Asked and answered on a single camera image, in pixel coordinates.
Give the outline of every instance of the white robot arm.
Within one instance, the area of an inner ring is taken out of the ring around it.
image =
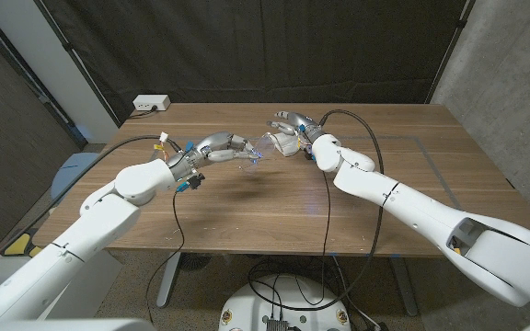
[[[138,207],[157,189],[197,188],[204,179],[197,169],[234,158],[259,156],[244,138],[217,132],[167,161],[124,168],[83,202],[73,225],[0,286],[0,321],[38,318],[92,256],[134,226]]]
[[[310,142],[303,149],[326,172],[337,172],[334,184],[354,196],[369,200],[396,216],[433,243],[456,267],[484,290],[514,306],[530,302],[530,230],[493,217],[445,206],[414,188],[374,171],[366,155],[341,147],[332,134],[322,131],[312,119],[297,113],[278,112],[288,124],[276,147],[284,155],[289,138]]]

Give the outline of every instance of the black cord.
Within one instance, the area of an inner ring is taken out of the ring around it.
[[[379,162],[380,173],[384,174],[384,160],[382,159],[382,153],[381,153],[381,151],[379,149],[379,143],[377,142],[377,139],[375,138],[374,132],[371,129],[371,127],[367,124],[367,122],[365,122],[365,120],[363,120],[357,114],[354,114],[354,113],[352,113],[350,111],[342,110],[342,109],[335,109],[335,110],[329,111],[328,113],[326,113],[322,117],[322,120],[320,120],[320,122],[319,122],[320,126],[324,125],[324,123],[327,121],[328,116],[332,115],[334,113],[342,113],[342,114],[349,115],[349,116],[355,118],[356,120],[358,120],[365,127],[365,129],[369,132],[369,135],[371,136],[372,141],[374,142],[374,147],[375,147],[375,151],[377,152],[377,159],[378,159],[378,162]],[[247,275],[247,277],[248,277],[248,286],[251,288],[251,290],[253,290],[253,292],[255,292],[255,294],[257,294],[257,296],[259,296],[264,301],[266,301],[268,303],[271,303],[271,304],[274,304],[274,305],[277,305],[278,307],[288,309],[288,310],[297,311],[297,312],[313,312],[313,311],[319,311],[319,310],[322,310],[322,309],[329,308],[331,305],[335,304],[336,302],[338,302],[339,300],[341,300],[342,298],[347,296],[347,294],[349,294],[349,292],[355,287],[355,284],[357,284],[357,282],[361,279],[361,277],[363,276],[363,273],[367,270],[367,268],[369,268],[369,266],[371,264],[371,261],[372,261],[372,258],[374,257],[375,250],[377,249],[377,239],[379,237],[379,232],[380,232],[380,229],[382,227],[382,218],[383,218],[383,216],[384,216],[384,208],[380,207],[379,208],[379,212],[377,213],[377,224],[375,226],[374,241],[372,243],[372,248],[371,248],[371,250],[369,252],[369,256],[365,260],[365,264],[363,264],[363,267],[362,267],[361,271],[359,272],[359,275],[357,275],[357,277],[355,278],[353,283],[351,285],[349,285],[347,290],[345,290],[341,295],[339,295],[333,301],[331,301],[331,302],[329,302],[327,304],[324,304],[322,306],[313,307],[313,308],[291,307],[291,306],[283,305],[281,303],[273,302],[273,301],[269,300],[268,298],[262,296],[260,293],[258,293],[257,290],[255,289],[255,287],[252,284],[252,281],[254,281],[254,280],[251,278],[251,272],[253,272],[253,269],[256,266],[253,267],[248,272],[248,275]]]
[[[178,192],[175,191],[175,194],[173,194],[173,215],[175,216],[175,222],[177,223],[177,227],[179,228],[179,232],[181,233],[181,245],[179,245],[179,248],[175,252],[173,252],[173,254],[171,254],[169,257],[167,257],[167,259],[165,261],[163,261],[163,263],[161,263],[158,267],[156,267],[155,272],[153,272],[153,276],[151,276],[151,279],[148,280],[148,283],[146,284],[146,292],[144,293],[144,299],[146,300],[146,310],[148,311],[148,318],[151,321],[151,324],[153,324],[153,325],[155,324],[155,322],[153,321],[153,315],[151,314],[151,305],[148,303],[148,289],[150,289],[151,282],[155,278],[156,273],[158,272],[158,270],[160,270],[161,267],[165,266],[165,264],[172,257],[174,257],[181,250],[183,245],[185,244],[185,235],[183,235],[183,230],[181,229],[181,224],[179,224],[179,219],[177,218],[177,210],[175,209],[175,197],[177,197],[177,193]]]
[[[275,293],[277,293],[277,291],[275,290],[275,283],[277,283],[277,279],[280,277],[280,275],[282,274],[278,273],[277,276],[275,276],[275,280],[273,281],[273,287],[272,287],[273,293],[271,294],[271,299],[273,301],[275,301]],[[282,303],[282,297],[280,296],[280,293],[277,293],[277,297],[280,299],[280,303]],[[273,318],[273,307],[274,305],[271,305],[271,319]],[[281,320],[283,320],[283,313],[282,313],[282,308],[280,307],[280,321]]]
[[[48,206],[46,206],[46,208],[44,208],[44,210],[38,215],[36,216],[36,218],[34,218],[34,220],[32,220],[30,223],[28,223],[26,226],[24,226],[20,231],[18,231],[16,234],[14,234],[8,241],[7,243],[5,243],[4,245],[0,245],[0,254],[2,252],[4,252],[6,249],[8,249],[13,243],[16,242],[16,240],[21,236],[23,235],[29,228],[31,228],[32,226],[34,226],[34,224],[36,224],[36,222],[41,219],[46,213],[48,213],[48,210],[52,207],[54,207],[63,197],[64,195],[69,191],[69,189],[71,189],[73,187],[73,185],[79,181],[79,179],[81,179],[81,177],[83,177],[83,175],[91,170],[91,168],[93,166],[95,166],[97,163],[99,163],[99,161],[101,161],[104,157],[108,156],[108,154],[110,154],[111,152],[115,151],[116,149],[118,149],[119,147],[125,145],[126,143],[131,143],[131,142],[135,142],[135,141],[139,141],[139,140],[146,140],[146,139],[149,139],[149,140],[157,140],[159,139],[159,136],[157,135],[142,135],[142,136],[137,136],[137,137],[132,137],[132,138],[128,138],[126,140],[123,140],[119,143],[116,143],[115,145],[111,146],[107,151],[101,153],[97,159],[95,159],[90,165],[86,166],[85,169],[83,169],[83,171],[81,171],[81,173],[79,175],[77,175],[77,177],[75,177],[67,186],[66,188],[64,188],[60,193],[59,195],[54,198],[51,203],[49,203]]]
[[[136,114],[136,115],[131,115],[128,120],[138,120],[140,119],[141,117],[145,116],[145,115],[149,115],[149,114],[152,114],[154,112],[156,112],[156,106],[152,106],[150,110],[147,110],[145,111],[144,113],[140,113],[140,114]]]
[[[304,298],[304,300],[306,302],[308,302],[308,304],[310,304],[310,305],[320,304],[324,300],[324,289],[326,287],[325,286],[325,281],[324,281],[324,266],[325,266],[324,256],[327,253],[328,229],[330,227],[330,189],[328,188],[327,174],[324,171],[322,171],[322,176],[324,177],[324,183],[327,185],[328,218],[327,218],[327,231],[324,234],[324,244],[322,245],[322,282],[320,283],[322,285],[322,297],[320,298],[320,300],[318,302],[312,303],[305,297],[304,293],[302,292],[302,287],[300,287],[300,282],[298,281],[297,276],[295,276],[295,274],[294,274],[295,283],[298,285],[298,290],[300,291],[300,294],[302,294],[302,298]]]

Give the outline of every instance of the robot finger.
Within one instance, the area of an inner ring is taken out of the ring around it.
[[[271,126],[272,128],[275,128],[282,133],[285,133],[287,135],[295,135],[295,129],[293,126],[287,123],[283,122],[276,122],[276,121],[268,121],[267,125]]]

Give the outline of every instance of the power outlet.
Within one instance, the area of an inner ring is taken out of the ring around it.
[[[139,95],[132,102],[136,110],[151,110],[156,106],[156,110],[167,110],[171,104],[168,95]]]

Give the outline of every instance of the table top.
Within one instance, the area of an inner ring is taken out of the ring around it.
[[[439,105],[353,104],[171,104],[144,119],[127,120],[108,146],[126,138],[165,131],[179,145],[197,143],[217,131],[230,131],[255,142],[273,132],[265,122],[280,110],[319,120],[342,108],[363,117],[374,130],[386,175],[440,202],[501,218],[530,229],[530,205],[509,184],[447,108]],[[367,154],[377,163],[364,127],[336,114],[325,131],[345,147]],[[34,237],[47,245],[79,218],[83,200],[109,183],[126,166],[148,162],[154,141],[128,143],[91,169],[68,193]],[[182,251],[196,253],[260,253],[318,255],[328,219],[323,174],[302,154],[273,156],[250,175],[240,161],[201,169],[206,179],[197,190],[177,195],[177,214],[185,234]],[[327,174],[331,216],[327,253],[368,253],[378,207],[344,193]],[[172,210],[174,190],[158,192],[142,207],[138,223],[109,247],[175,250],[181,243]],[[426,239],[385,212],[376,250],[378,256],[440,257]]]

